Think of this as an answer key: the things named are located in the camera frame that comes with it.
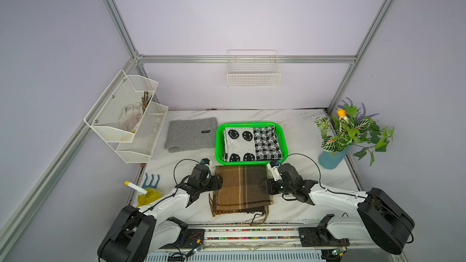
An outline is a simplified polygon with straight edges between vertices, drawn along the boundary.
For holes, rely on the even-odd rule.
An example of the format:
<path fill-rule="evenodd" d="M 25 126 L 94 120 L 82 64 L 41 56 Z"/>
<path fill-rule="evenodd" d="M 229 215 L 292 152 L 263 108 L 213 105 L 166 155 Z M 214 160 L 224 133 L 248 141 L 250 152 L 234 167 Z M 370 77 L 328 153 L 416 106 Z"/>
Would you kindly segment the brown plaid scarf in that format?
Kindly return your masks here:
<path fill-rule="evenodd" d="M 267 181 L 264 165 L 218 166 L 216 176 L 222 178 L 222 187 L 209 195 L 211 213 L 217 215 L 251 213 L 250 225 L 266 222 L 271 196 L 263 187 Z"/>

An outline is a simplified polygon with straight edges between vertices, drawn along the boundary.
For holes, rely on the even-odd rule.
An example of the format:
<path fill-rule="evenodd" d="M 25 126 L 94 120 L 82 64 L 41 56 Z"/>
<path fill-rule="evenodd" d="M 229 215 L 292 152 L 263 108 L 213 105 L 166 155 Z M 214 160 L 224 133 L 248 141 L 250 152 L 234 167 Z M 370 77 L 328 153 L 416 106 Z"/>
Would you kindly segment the smiley face scarf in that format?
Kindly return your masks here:
<path fill-rule="evenodd" d="M 279 160 L 283 157 L 275 126 L 226 127 L 223 131 L 227 163 Z"/>

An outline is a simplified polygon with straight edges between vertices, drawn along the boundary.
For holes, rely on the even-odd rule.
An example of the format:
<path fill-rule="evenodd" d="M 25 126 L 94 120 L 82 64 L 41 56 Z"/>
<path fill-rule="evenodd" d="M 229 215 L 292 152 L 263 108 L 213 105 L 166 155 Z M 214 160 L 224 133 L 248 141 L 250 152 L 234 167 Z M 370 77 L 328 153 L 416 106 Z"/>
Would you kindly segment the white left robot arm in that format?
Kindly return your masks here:
<path fill-rule="evenodd" d="M 142 262 L 150 252 L 177 242 L 188 225 L 174 214 L 197 201 L 200 194 L 222 188 L 222 177 L 211 174 L 209 163 L 202 159 L 169 194 L 149 205 L 124 207 L 98 248 L 98 260 Z"/>

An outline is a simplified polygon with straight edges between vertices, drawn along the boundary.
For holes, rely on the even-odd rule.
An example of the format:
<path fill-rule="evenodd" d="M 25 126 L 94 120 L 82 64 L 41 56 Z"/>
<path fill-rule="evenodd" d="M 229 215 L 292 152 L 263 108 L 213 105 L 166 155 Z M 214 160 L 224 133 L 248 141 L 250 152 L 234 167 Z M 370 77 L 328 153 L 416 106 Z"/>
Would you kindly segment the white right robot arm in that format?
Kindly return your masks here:
<path fill-rule="evenodd" d="M 336 240 L 364 240 L 393 255 L 402 253 L 414 241 L 414 220 L 383 190 L 350 191 L 303 179 L 289 163 L 271 161 L 272 175 L 263 182 L 269 195 L 291 195 L 293 201 L 342 211 L 344 217 L 328 214 L 320 227 Z"/>

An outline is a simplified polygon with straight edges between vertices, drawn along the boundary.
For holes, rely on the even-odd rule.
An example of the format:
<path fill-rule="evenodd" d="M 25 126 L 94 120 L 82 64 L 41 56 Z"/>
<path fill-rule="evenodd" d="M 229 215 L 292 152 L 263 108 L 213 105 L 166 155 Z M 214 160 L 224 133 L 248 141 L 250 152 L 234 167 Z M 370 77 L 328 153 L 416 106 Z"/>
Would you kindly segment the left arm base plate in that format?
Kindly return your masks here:
<path fill-rule="evenodd" d="M 205 239 L 204 229 L 187 229 L 181 232 L 178 239 L 171 244 L 179 249 L 194 249 L 203 244 Z"/>

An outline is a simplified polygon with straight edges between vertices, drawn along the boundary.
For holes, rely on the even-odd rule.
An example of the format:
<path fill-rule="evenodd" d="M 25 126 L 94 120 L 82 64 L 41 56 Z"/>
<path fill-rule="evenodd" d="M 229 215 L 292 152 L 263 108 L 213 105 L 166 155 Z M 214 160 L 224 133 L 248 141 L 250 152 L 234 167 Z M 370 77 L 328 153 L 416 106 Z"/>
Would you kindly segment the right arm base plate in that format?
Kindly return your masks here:
<path fill-rule="evenodd" d="M 298 228 L 302 247 L 349 246 L 347 238 L 336 239 L 326 229 Z"/>

